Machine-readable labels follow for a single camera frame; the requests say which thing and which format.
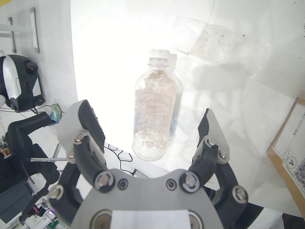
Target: bottle neck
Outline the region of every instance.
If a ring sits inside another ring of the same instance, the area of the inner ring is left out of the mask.
[[[149,68],[156,71],[165,71],[167,69],[167,65],[159,65],[159,64],[148,64]]]
[[[169,63],[167,59],[150,58],[148,65],[152,70],[165,71],[168,68]]]

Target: white label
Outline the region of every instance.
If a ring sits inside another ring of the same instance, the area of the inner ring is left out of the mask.
[[[188,210],[175,211],[113,211],[111,229],[191,229]]]
[[[304,118],[305,112],[302,114],[300,125],[295,129],[293,140],[285,151],[287,156],[283,161],[283,167],[305,198],[305,123],[302,123]]]
[[[293,108],[293,111],[288,121],[286,122],[286,125],[282,133],[280,134],[277,142],[273,146],[273,150],[282,158],[283,161],[290,156],[289,147],[295,135],[299,133],[298,131],[301,127],[304,118],[305,118],[305,106],[296,104]]]

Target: silver metal plate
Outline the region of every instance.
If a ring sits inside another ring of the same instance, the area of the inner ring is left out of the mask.
[[[128,187],[122,191],[116,184],[108,193],[100,193],[93,188],[78,209],[71,229],[90,228],[92,218],[105,209],[110,211],[190,210],[201,218],[205,229],[223,229],[217,212],[203,188],[187,194],[178,184],[174,191],[168,190],[167,180],[174,179],[179,183],[179,178],[186,172],[185,170],[178,169],[163,177],[151,179],[135,178],[117,169],[109,171],[114,175],[116,182],[123,178],[127,179]]]

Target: clear plastic sheet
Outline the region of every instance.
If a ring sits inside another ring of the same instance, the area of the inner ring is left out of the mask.
[[[220,25],[177,17],[172,47],[241,76],[254,78],[272,55],[272,47]]]

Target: bottle cap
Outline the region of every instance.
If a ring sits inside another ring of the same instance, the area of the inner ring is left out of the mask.
[[[149,50],[149,58],[169,59],[170,51],[162,49]]]

